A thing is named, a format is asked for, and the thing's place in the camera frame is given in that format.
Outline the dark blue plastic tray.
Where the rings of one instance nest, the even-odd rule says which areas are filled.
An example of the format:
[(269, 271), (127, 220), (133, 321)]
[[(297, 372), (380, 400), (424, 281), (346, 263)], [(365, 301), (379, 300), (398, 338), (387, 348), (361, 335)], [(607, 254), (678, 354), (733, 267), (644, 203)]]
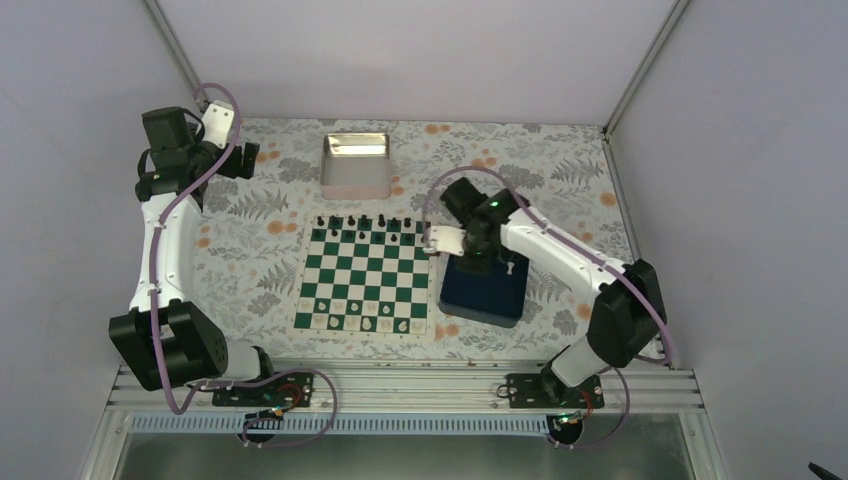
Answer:
[[(514, 262), (507, 275), (507, 262)], [(444, 271), (438, 307), (446, 315), (461, 317), (501, 328), (514, 328), (524, 316), (529, 260), (518, 254), (495, 258), (488, 275), (458, 269), (457, 258), (449, 256)]]

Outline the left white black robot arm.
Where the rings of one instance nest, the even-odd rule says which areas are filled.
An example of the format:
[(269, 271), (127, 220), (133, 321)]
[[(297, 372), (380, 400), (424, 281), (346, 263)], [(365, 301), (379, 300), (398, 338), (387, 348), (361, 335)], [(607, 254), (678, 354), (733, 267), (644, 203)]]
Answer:
[(138, 162), (135, 194), (144, 220), (141, 270), (127, 313), (109, 321), (109, 337), (142, 388), (162, 388), (161, 370), (171, 386), (198, 380), (238, 383), (255, 405), (278, 391), (268, 354), (258, 346), (232, 342), (195, 304), (195, 235), (204, 208), (205, 184), (196, 186), (222, 160), (220, 175), (252, 177), (259, 146), (228, 141), (237, 116), (232, 105), (215, 101), (190, 124), (193, 113), (164, 107), (142, 116), (149, 147)]

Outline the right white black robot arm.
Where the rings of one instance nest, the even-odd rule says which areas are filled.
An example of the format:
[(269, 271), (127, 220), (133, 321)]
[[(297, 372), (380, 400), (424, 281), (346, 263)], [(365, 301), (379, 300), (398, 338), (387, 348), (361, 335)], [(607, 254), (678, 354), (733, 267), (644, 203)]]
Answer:
[(586, 333), (542, 367), (541, 391), (552, 406), (567, 406), (586, 380), (627, 366), (653, 339), (668, 340), (659, 279), (649, 262), (626, 263), (591, 249), (510, 188), (487, 196), (461, 177), (439, 199), (459, 225), (428, 228), (431, 252), (448, 253), (459, 269), (479, 274), (497, 255), (518, 254), (588, 302)]

